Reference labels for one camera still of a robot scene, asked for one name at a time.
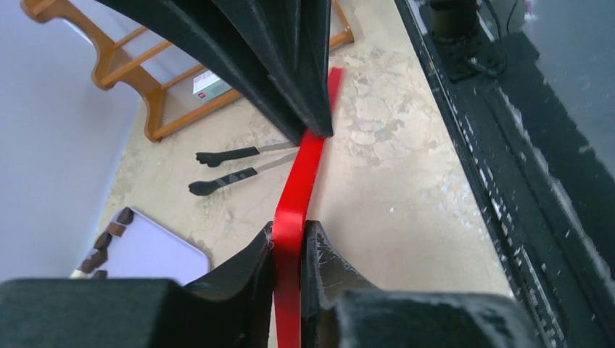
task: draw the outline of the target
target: black-handled tool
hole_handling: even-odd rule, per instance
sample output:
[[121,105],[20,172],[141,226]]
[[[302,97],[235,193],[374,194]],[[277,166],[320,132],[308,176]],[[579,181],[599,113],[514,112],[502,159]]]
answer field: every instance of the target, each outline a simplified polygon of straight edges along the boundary
[[262,147],[251,146],[224,152],[197,152],[197,161],[199,161],[202,165],[207,165],[210,168],[214,168],[219,166],[220,163],[224,161],[256,156],[257,154],[261,154],[266,151],[291,149],[292,147],[295,147],[293,143],[282,143]]
[[257,175],[258,173],[264,170],[271,169],[273,167],[277,167],[284,163],[290,162],[294,160],[296,156],[297,156],[297,153],[293,152],[282,158],[276,159],[275,161],[261,165],[260,167],[257,167],[257,168],[250,167],[247,169],[243,169],[243,170],[240,170],[239,172],[225,175],[213,181],[195,181],[191,183],[190,185],[188,185],[188,190],[190,190],[192,194],[195,194],[197,196],[208,196],[212,194],[215,190],[219,189],[220,187],[231,185],[232,183],[236,183],[237,181],[242,181],[244,179]]

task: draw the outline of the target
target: white tray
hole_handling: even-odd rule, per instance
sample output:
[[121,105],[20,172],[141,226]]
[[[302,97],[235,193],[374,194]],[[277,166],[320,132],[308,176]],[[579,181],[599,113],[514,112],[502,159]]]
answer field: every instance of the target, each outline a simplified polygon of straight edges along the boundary
[[205,254],[132,210],[133,222],[121,237],[113,236],[107,247],[109,259],[97,270],[106,270],[108,278],[171,278],[182,286],[209,272]]

